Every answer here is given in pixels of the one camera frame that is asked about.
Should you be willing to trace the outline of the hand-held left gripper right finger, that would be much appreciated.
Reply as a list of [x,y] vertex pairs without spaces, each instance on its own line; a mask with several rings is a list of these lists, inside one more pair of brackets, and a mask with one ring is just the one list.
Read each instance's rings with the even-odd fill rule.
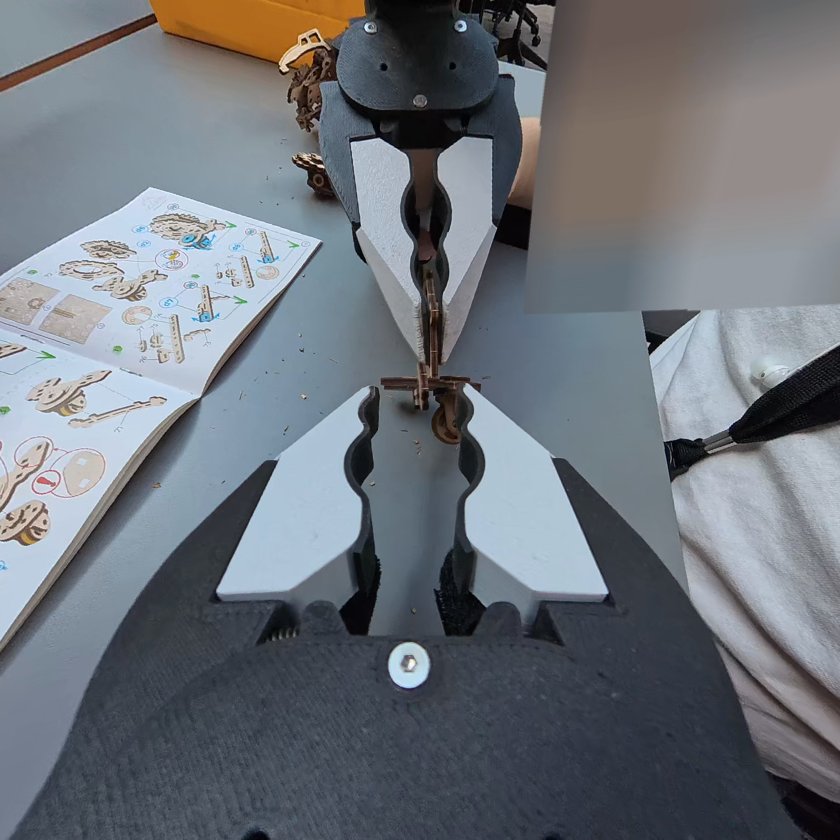
[[457,587],[483,606],[602,602],[608,589],[551,453],[465,385],[458,466],[469,487],[457,511]]

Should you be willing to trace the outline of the row of black office chairs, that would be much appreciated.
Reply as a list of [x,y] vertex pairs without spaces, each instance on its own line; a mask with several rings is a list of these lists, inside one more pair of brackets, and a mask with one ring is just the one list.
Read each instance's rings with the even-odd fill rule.
[[481,4],[481,20],[485,29],[496,40],[499,60],[525,67],[531,64],[542,71],[548,61],[537,48],[541,44],[540,22],[535,12],[538,6],[549,9],[554,1],[487,1]]

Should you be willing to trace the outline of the grey desk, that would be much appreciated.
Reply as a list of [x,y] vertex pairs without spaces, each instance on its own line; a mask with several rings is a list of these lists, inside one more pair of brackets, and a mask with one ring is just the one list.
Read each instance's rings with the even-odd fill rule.
[[[151,26],[2,93],[2,270],[148,186],[322,240],[2,653],[2,838],[173,550],[321,415],[413,370],[342,208],[314,198],[290,163],[314,137],[286,89],[271,62]],[[527,314],[527,260],[492,246],[453,370],[483,380],[493,403],[568,459],[685,586],[642,316]]]

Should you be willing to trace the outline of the yellow cardboard box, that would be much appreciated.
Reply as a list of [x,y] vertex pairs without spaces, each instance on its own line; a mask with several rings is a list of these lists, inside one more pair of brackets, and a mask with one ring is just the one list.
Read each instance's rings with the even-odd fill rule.
[[165,33],[278,61],[299,34],[339,35],[364,1],[150,1]]

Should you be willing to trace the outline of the person's right forearm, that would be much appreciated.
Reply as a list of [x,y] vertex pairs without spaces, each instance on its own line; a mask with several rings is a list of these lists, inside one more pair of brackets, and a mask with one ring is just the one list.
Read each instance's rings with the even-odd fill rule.
[[518,169],[510,189],[507,204],[532,210],[534,186],[539,157],[541,118],[527,117],[520,119],[521,154]]

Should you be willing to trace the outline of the wooden wheel assembly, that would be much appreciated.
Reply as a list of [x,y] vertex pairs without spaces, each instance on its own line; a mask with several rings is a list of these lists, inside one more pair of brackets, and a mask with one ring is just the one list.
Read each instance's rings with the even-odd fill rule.
[[472,385],[480,391],[480,383],[471,381],[468,376],[444,375],[430,376],[423,366],[414,377],[383,377],[381,386],[387,391],[410,392],[415,408],[429,409],[429,396],[433,395],[438,408],[432,416],[432,429],[439,441],[447,445],[457,445],[461,433],[457,426],[457,389],[460,385]]

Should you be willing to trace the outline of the pale wooden cutout piece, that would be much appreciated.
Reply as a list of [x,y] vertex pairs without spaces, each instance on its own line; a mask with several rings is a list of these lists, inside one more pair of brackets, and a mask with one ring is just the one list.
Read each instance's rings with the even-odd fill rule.
[[278,69],[281,75],[285,76],[294,62],[318,49],[329,50],[330,42],[322,36],[317,28],[312,28],[299,34],[296,43],[287,49],[278,60]]

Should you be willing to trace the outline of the white shirt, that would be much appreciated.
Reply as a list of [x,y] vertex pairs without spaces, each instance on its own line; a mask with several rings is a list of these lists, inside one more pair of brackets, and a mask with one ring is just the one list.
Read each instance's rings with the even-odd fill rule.
[[[702,311],[651,361],[665,439],[723,431],[838,344],[838,306]],[[693,466],[671,485],[690,598],[717,639],[767,770],[839,797],[838,425]]]

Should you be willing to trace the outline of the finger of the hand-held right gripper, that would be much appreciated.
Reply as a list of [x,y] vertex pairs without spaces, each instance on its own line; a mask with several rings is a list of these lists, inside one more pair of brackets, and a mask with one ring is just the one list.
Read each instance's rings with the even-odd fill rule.
[[446,362],[465,327],[497,227],[492,222],[492,141],[464,137],[437,158],[437,183],[448,199],[443,348]]
[[413,183],[409,158],[379,138],[355,140],[350,150],[360,211],[356,238],[402,336],[415,354],[423,354],[417,241],[405,213]]

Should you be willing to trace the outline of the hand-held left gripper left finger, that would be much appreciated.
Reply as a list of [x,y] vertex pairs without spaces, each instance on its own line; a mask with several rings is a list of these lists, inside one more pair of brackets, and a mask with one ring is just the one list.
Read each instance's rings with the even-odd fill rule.
[[380,393],[366,386],[284,450],[219,582],[223,602],[342,607],[375,589],[371,441]]

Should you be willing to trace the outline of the instruction booklet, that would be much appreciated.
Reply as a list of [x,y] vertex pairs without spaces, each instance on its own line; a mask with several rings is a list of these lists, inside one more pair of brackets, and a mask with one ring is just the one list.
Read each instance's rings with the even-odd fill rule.
[[2,274],[2,647],[320,245],[149,188]]

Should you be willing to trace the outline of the wooden gear assembly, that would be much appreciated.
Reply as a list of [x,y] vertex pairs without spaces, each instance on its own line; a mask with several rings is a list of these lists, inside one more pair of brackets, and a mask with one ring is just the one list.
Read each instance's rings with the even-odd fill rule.
[[297,124],[311,132],[315,121],[320,119],[322,109],[321,84],[336,81],[338,50],[330,45],[318,47],[311,56],[311,64],[294,69],[287,94],[289,103],[297,107]]

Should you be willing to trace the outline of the brown-edged grey table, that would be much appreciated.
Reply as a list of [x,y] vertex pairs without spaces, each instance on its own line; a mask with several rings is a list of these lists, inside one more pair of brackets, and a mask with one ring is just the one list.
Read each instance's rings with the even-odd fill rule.
[[147,1],[2,1],[1,90],[155,22]]

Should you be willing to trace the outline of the wooden puzzle strip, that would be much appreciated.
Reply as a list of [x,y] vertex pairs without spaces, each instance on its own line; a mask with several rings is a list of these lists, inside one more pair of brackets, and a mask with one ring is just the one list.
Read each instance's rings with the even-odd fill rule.
[[430,265],[423,267],[423,294],[425,296],[425,325],[427,334],[427,351],[425,364],[425,378],[429,387],[434,386],[439,373],[441,316],[436,292],[435,274]]

